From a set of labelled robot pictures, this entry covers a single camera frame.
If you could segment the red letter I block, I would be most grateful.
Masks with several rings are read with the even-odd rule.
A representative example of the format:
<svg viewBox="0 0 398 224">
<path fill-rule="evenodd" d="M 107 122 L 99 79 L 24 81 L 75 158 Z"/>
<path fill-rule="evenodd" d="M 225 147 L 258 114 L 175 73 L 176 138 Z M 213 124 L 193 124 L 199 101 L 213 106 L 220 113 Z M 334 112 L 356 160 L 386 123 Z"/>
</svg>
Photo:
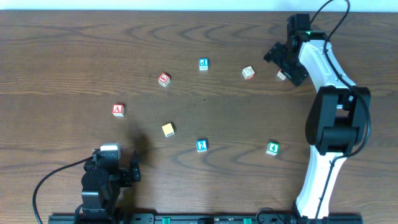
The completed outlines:
<svg viewBox="0 0 398 224">
<path fill-rule="evenodd" d="M 287 77 L 284 75 L 284 72 L 282 70 L 279 70 L 277 73 L 277 76 L 281 79 L 281 80 L 285 80 Z"/>
</svg>

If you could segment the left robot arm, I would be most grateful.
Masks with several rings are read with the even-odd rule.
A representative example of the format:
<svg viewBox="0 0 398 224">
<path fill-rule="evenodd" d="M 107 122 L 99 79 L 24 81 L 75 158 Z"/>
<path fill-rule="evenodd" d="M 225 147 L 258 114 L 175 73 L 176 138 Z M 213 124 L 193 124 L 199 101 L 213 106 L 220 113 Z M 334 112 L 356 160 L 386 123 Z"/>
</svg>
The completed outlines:
<svg viewBox="0 0 398 224">
<path fill-rule="evenodd" d="M 85 162 L 81 178 L 83 203 L 75 215 L 75 223 L 120 223 L 123 214 L 116 208 L 121 189 L 141 180 L 138 155 L 134 152 L 128 168 L 120 168 L 116 150 L 95 149 Z"/>
</svg>

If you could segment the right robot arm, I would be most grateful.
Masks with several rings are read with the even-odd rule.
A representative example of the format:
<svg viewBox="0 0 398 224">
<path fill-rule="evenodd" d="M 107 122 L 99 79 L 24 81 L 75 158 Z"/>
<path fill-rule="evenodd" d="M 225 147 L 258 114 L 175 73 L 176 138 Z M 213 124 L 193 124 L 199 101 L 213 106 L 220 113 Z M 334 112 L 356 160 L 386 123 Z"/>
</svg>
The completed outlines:
<svg viewBox="0 0 398 224">
<path fill-rule="evenodd" d="M 295 201 L 295 219 L 330 222 L 329 201 L 340 169 L 370 134 L 370 91 L 349 79 L 322 31 L 290 31 L 286 43 L 276 43 L 264 59 L 274 62 L 294 85 L 310 77 L 315 87 L 317 95 L 305 124 L 310 161 Z"/>
</svg>

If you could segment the red letter A block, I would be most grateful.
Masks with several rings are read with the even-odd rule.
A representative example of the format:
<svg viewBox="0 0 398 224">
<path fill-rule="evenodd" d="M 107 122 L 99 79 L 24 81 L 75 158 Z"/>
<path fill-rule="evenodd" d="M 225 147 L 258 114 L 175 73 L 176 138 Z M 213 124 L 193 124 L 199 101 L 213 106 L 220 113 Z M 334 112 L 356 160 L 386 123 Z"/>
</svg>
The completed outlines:
<svg viewBox="0 0 398 224">
<path fill-rule="evenodd" d="M 116 117 L 123 117 L 124 111 L 124 105 L 122 104 L 114 104 L 112 107 L 112 114 Z"/>
</svg>

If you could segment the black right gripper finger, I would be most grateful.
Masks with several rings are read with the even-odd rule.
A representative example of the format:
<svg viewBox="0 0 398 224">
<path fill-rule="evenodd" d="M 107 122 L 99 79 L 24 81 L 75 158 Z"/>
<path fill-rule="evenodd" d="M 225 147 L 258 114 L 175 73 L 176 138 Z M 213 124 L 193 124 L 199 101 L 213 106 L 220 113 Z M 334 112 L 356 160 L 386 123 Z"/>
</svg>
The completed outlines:
<svg viewBox="0 0 398 224">
<path fill-rule="evenodd" d="M 284 75 L 292 82 L 293 85 L 299 86 L 308 76 L 305 67 L 290 68 L 284 72 Z"/>
<path fill-rule="evenodd" d="M 269 51 L 265 54 L 264 60 L 267 62 L 281 62 L 284 59 L 285 45 L 277 42 Z"/>
</svg>

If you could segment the blue number 2 block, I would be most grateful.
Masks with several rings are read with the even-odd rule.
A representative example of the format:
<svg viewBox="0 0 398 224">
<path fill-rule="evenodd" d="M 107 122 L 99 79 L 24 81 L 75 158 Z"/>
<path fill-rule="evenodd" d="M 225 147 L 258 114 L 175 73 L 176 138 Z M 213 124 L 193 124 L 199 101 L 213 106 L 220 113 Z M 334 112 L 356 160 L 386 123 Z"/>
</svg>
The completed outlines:
<svg viewBox="0 0 398 224">
<path fill-rule="evenodd" d="M 197 151 L 206 152 L 208 150 L 208 143 L 206 139 L 201 139 L 197 141 Z"/>
</svg>

